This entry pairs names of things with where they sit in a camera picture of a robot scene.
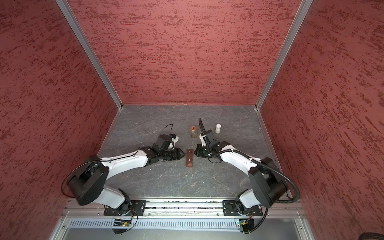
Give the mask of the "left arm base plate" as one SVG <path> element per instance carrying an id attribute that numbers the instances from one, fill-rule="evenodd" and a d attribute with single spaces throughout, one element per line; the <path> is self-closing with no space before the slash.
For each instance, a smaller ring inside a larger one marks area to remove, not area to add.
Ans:
<path id="1" fill-rule="evenodd" d="M 105 206 L 104 216 L 118 216 L 118 217 L 129 217 L 134 214 L 142 216 L 146 207 L 147 201 L 145 200 L 125 200 L 116 209 L 110 206 Z"/>

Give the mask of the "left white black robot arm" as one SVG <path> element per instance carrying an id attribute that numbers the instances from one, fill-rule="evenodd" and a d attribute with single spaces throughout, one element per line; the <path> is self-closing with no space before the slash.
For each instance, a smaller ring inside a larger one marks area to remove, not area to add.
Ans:
<path id="1" fill-rule="evenodd" d="M 134 214 L 130 197 L 121 189 L 106 185 L 115 175 L 155 164 L 159 161 L 178 161 L 185 153 L 176 147 L 179 137 L 175 134 L 160 135 L 153 146 L 138 148 L 133 153 L 116 157 L 90 156 L 73 170 L 65 183 L 80 206 L 91 203 L 104 205 L 118 216 Z"/>

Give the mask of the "brown pill organizer strip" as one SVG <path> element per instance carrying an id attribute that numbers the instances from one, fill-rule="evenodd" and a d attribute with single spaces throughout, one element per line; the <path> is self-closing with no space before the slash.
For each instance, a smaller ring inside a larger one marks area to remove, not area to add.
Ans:
<path id="1" fill-rule="evenodd" d="M 187 168 L 193 167 L 193 158 L 194 158 L 194 150 L 193 149 L 187 149 L 187 152 L 186 152 L 186 167 Z"/>

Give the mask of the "amber glass pill jar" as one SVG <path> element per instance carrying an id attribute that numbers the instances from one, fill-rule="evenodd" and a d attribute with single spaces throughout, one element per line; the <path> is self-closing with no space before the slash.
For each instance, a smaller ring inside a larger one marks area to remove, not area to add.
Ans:
<path id="1" fill-rule="evenodd" d="M 195 126 L 192 126 L 190 128 L 190 137 L 193 138 L 193 139 L 198 137 L 198 130 L 197 130 L 197 128 Z"/>

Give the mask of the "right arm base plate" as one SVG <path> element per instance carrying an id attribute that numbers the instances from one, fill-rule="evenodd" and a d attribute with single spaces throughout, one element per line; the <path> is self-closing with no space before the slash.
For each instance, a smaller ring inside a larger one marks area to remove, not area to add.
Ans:
<path id="1" fill-rule="evenodd" d="M 223 213 L 224 216 L 243 216 L 250 217 L 256 216 L 261 217 L 263 215 L 263 211 L 259 206 L 253 206 L 251 208 L 245 207 L 240 201 L 231 201 L 224 200 L 223 204 Z"/>

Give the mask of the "white pill bottle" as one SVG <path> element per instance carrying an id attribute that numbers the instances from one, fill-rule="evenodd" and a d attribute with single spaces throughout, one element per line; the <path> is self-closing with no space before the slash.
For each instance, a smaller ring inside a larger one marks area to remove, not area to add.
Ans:
<path id="1" fill-rule="evenodd" d="M 216 128 L 215 128 L 215 133 L 216 133 L 216 134 L 219 134 L 219 133 L 221 132 L 221 127 L 222 127 L 221 124 L 217 124 L 217 125 L 216 125 Z"/>

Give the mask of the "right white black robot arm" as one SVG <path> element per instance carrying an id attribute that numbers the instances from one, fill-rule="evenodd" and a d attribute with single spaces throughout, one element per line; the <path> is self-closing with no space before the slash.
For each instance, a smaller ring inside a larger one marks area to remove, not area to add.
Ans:
<path id="1" fill-rule="evenodd" d="M 228 142 L 220 142 L 211 130 L 200 134 L 199 138 L 201 143 L 195 150 L 197 157 L 218 159 L 220 163 L 231 164 L 249 177 L 251 188 L 235 199 L 235 209 L 239 214 L 246 215 L 253 207 L 270 208 L 289 190 L 287 180 L 272 159 L 251 157 Z"/>

